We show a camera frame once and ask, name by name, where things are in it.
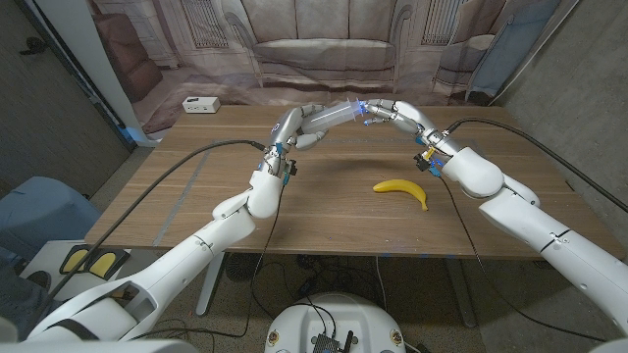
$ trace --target yellow banana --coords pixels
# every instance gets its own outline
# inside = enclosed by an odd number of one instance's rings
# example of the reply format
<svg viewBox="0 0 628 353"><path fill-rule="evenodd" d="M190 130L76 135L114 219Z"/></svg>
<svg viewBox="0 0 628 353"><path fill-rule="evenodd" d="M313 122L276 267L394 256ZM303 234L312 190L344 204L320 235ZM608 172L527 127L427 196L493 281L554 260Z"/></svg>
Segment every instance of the yellow banana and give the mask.
<svg viewBox="0 0 628 353"><path fill-rule="evenodd" d="M421 206L423 211L428 210L428 206L425 203L427 199L427 195L425 191L421 188L421 186L415 184L412 181L403 180L403 179L392 179L387 181L382 181L379 184L373 186L373 191L375 192L388 192L388 191L404 191L414 196L419 202L421 202Z"/></svg>

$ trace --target black cable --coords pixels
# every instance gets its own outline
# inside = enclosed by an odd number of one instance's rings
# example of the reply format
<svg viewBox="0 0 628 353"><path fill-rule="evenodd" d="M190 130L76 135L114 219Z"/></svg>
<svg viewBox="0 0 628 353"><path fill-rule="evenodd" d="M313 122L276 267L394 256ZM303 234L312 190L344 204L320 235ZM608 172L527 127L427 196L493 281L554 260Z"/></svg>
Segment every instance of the black cable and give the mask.
<svg viewBox="0 0 628 353"><path fill-rule="evenodd" d="M271 241L271 237L273 236L273 231L275 230L275 226L277 225L277 219L279 218L279 210L280 207L282 206L282 196L284 195L284 189L286 188L286 186L282 186L282 191L279 194L279 203L277 204L277 214L275 215L275 221L273 222L273 226L271 227L271 231L268 234L268 239L266 240L266 244L264 245L264 250L262 250L262 254L259 256L259 260L257 260L257 265L255 266L255 272L253 272L253 278L251 279L251 293L249 295L248 298L248 312L246 314L246 326L244 327L244 332L241 334L235 334L235 333L227 333L227 332L220 332L220 331L216 331L216 330L212 330L212 329L207 329L207 328L165 328L165 329L154 329L152 331L140 334L134 338L132 338L131 340L136 340L136 339L140 339L143 338L147 335L151 335L151 334L155 334L155 333L159 333L159 332L164 332L164 331L187 331L187 332L197 332L197 333L211 333L211 334L218 334L224 337L231 337L231 338L242 338L246 335L246 333L248 332L248 325L250 323L251 320L251 308L253 307L253 299L254 299L254 291L253 288L255 287L255 278L257 277L257 270L259 269L259 264L262 263L262 258L264 257L264 254L266 253L266 249L268 248L268 244Z"/></svg>
<svg viewBox="0 0 628 353"><path fill-rule="evenodd" d="M489 286L499 296L499 298L501 300L503 300L503 302L506 303L510 307L510 309L516 311L517 313L519 313L519 315L521 315L522 317L530 320L531 322L539 324L539 325L542 325L542 326L544 326L546 328L556 329L556 330L559 330L561 332L577 335L577 336L584 337L584 338L589 338L589 339L592 339L592 340L596 340L598 342L606 342L606 340L602 339L602 338L598 338L598 337L591 336L591 335L588 335L588 334L585 334L585 333L580 333L580 332L572 331L572 330L569 330L569 329L566 329L566 328L559 328L559 327L556 327L554 325L546 324L546 323L544 323L542 321L539 321L537 319L529 317L528 315L523 313L521 310L517 309L512 303L510 303L503 296L503 294L501 294L501 292L497 289L495 284L489 279L489 275L487 274L487 271L484 268L484 264L482 264L482 260L480 260L480 255L478 255L478 250L475 248L475 243L473 242L473 239L471 239L471 235L469 234L469 230L467 229L467 225L462 220L462 216L460 216L460 212L458 211L458 206L455 204L455 199L453 198L453 194L451 194L451 190L449 189L449 185L447 185L447 183L445 182L445 180L441 176L439 176L439 179L443 182L443 185L445 186L445 188L447 189L447 192L449 193L449 197L451 198L451 203L453 204L453 208L455 209L455 213L456 213L456 215L458 215L458 219L460 219L460 223L462 224L462 227L464 228L464 232L467 234L467 237L469 238L469 242L471 243L471 247L473 248L473 253L475 254L476 259L478 259L478 264L480 264L480 269L482 269L482 274L484 275L484 279L489 283Z"/></svg>
<svg viewBox="0 0 628 353"><path fill-rule="evenodd" d="M576 167L572 166L569 162L565 161L564 159L562 159L562 157L558 156L555 152L551 151L549 148L547 148L543 143L539 142L537 139L535 139L534 137L532 137L531 135L523 132L522 130L509 126L507 124L504 123L500 123L500 122L496 122L496 121L492 121L490 119L482 119L482 118L465 118L465 119L461 119L455 123L453 123L450 127L448 127L446 129L446 131L448 131L449 134L451 134L454 130L456 130L460 125L464 124L464 123L482 123L482 124L488 124L488 125L492 125L492 126L497 126L497 127L501 127L504 128L510 132L516 133L519 136L527 139L528 141L530 141L532 144L534 144L535 146L539 147L539 149L541 149L543 152L549 154L550 157L554 158L558 163L560 163L561 165L563 165L566 169L568 169L569 171L571 171L573 174L575 174L576 176L578 176L580 179L582 179L585 183L587 183L588 185L590 185L592 188L594 188L597 192L599 192L602 196L604 196L605 198L607 198L608 200L610 200L610 202L614 203L615 205L617 205L617 207L619 207L620 209L622 209L624 212L628 213L628 206L626 206L625 203L621 202L621 200L619 200L618 198L616 198L615 196L613 196L610 192L606 191L603 187L599 186L595 181L591 180L588 176L586 176L584 173L580 172Z"/></svg>
<svg viewBox="0 0 628 353"><path fill-rule="evenodd" d="M311 306L315 309L321 309L322 311L324 311L325 313L327 313L327 315L330 316L330 318L332 319L332 323L334 323L334 332L332 333L332 338L336 338L336 320L334 320L334 317L332 316L332 314L330 314L330 312L327 311L327 309L320 307L318 305L314 305L314 304L308 304L308 303L294 303L288 307L293 307L293 306L297 306L297 305L305 305L305 306Z"/></svg>
<svg viewBox="0 0 628 353"><path fill-rule="evenodd" d="M292 295L292 291L290 290L290 288L288 286L288 279L286 278L286 265L284 265L284 264L282 264L280 262L277 262L277 261L273 261L273 262L270 262L270 263L262 266L262 268L259 269L259 272L262 272L262 270L264 270L265 268L267 268L267 267L269 267L271 265L278 265L278 266L280 266L282 268L282 276L284 277L284 285L286 286L286 291L288 292L288 295L290 296L290 298L292 300L296 300L296 298L294 297L294 295Z"/></svg>
<svg viewBox="0 0 628 353"><path fill-rule="evenodd" d="M327 325L325 324L325 320L323 319L321 312L319 312L316 306L314 305L314 303L312 303L312 299L310 299L309 295L306 295L305 297L307 298L307 301L310 302L310 305L312 306L312 308L314 308L314 311L316 311L316 314L318 314L318 317L321 318L321 321L323 322L323 335L327 336Z"/></svg>
<svg viewBox="0 0 628 353"><path fill-rule="evenodd" d="M65 275L61 281L54 287L54 289L52 289L50 291L50 293L48 294L48 296L44 299L43 303L41 304L41 306L39 307L39 309L35 312L35 314L31 317L30 319L30 323L28 325L27 331L31 332L35 326L37 326L37 323L39 322L39 318L41 317L41 315L43 314L43 312L46 310L46 308L48 308L48 306L50 306L50 304L52 303L52 300L54 299L54 297L59 294L59 291L61 290L61 288L63 288L64 285L66 285L66 283L70 280L70 278L72 278L72 276L74 276L77 271L79 270L79 268L92 256L93 253L95 253L98 248L100 247L100 245L102 245L102 243L107 240L107 238L109 237L109 235L111 235L111 233L114 232L114 230L116 230L116 228L127 218L127 216L135 209L135 207L137 207L137 205L150 193L150 191L152 191L163 179L165 179L167 176L169 176L172 172L174 172L178 167L180 167L183 163L189 161L192 157L196 156L197 154L210 150L212 148L215 147L220 147L220 146L226 146L226 145L232 145L232 144L249 144L255 148L257 148L260 151L264 151L264 149L266 148L266 146L264 146L263 144L256 142L256 141L251 141L251 140L229 140L229 141L220 141L220 142L215 142L215 143L211 143L208 144L204 147L201 147L193 152L191 152L190 154L188 154L187 156L183 157L180 161L176 162L173 166L171 166L167 171L165 171L162 175L160 175L155 181L153 181L152 184L150 184L150 186L148 186L146 188L146 190L144 190L144 192L141 193L141 195L139 195L139 197L137 197L137 199L127 208L127 210L109 227L109 229L107 229L107 231L105 231L104 234L102 234L102 236L96 240L96 242L94 242L94 244L91 246L91 248L89 249L89 251L87 251L87 253L77 262L77 264L68 272L67 275Z"/></svg>

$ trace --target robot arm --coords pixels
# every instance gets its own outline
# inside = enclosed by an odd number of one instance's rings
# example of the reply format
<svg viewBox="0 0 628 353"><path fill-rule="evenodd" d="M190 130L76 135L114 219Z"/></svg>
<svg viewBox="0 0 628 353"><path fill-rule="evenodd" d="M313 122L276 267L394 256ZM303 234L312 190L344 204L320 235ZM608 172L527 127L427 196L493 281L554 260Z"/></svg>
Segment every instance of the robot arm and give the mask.
<svg viewBox="0 0 628 353"><path fill-rule="evenodd" d="M286 154L292 145L308 149L325 136L326 131L298 132L304 119L322 110L322 106L300 107L280 118L271 131L272 144L250 179L251 187L219 204L212 212L214 221L145 270L93 287L64 303L35 327L27 341L126 341L150 331L171 301L216 254L255 230L253 218L264 219L277 212L282 187L296 171ZM135 296L123 306L112 298L120 291Z"/></svg>
<svg viewBox="0 0 628 353"><path fill-rule="evenodd" d="M444 159L447 177L467 195L487 199L480 212L489 222L539 252L628 334L628 266L545 213L532 190L471 148L460 148L408 103L371 100L364 108L375 115L365 125L393 123L427 146L415 158L419 169L431 166L435 155Z"/></svg>

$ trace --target wooden table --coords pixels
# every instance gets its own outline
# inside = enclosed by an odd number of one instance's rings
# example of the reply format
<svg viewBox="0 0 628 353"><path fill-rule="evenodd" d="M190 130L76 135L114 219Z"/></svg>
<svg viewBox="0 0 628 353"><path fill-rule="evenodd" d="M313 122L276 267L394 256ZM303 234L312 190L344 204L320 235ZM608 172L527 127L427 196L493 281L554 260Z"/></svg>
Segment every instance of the wooden table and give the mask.
<svg viewBox="0 0 628 353"><path fill-rule="evenodd" d="M214 115L183 114L116 197L85 241L93 243L158 175L190 151L212 141L248 138L268 142L270 129L288 107L224 106ZM465 117L516 126L499 107L424 107L441 129ZM532 188L542 208L617 258L620 243L571 190L549 159L526 140L493 126L463 125L452 135ZM315 148L288 157L298 173L284 193L268 252L340 255L469 258L473 251L440 180L421 173L412 157L422 151L393 126L346 123L334 127ZM212 220L221 201L245 190L262 154L246 145L226 146L196 156L151 192L105 246L171 248ZM421 185L428 212L405 193L375 193L376 183L404 178ZM449 181L480 256L540 259L525 244L481 216L481 201L466 197ZM261 252L273 219L256 220L257 230L228 251Z"/></svg>

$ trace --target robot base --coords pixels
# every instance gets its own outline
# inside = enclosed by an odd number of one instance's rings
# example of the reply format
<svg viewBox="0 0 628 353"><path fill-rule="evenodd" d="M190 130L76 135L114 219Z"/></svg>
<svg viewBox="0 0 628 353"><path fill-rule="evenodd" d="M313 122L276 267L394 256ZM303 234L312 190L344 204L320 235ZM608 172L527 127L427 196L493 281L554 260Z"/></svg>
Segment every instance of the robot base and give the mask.
<svg viewBox="0 0 628 353"><path fill-rule="evenodd" d="M401 330L382 308L357 295L329 292L310 296L312 303L329 311L336 321L336 347L344 348L348 332L353 331L350 352L405 352ZM308 305L287 307L271 324L266 336L266 353L315 352L315 343L323 333L323 321L306 298ZM332 338L334 323L323 310L327 337Z"/></svg>

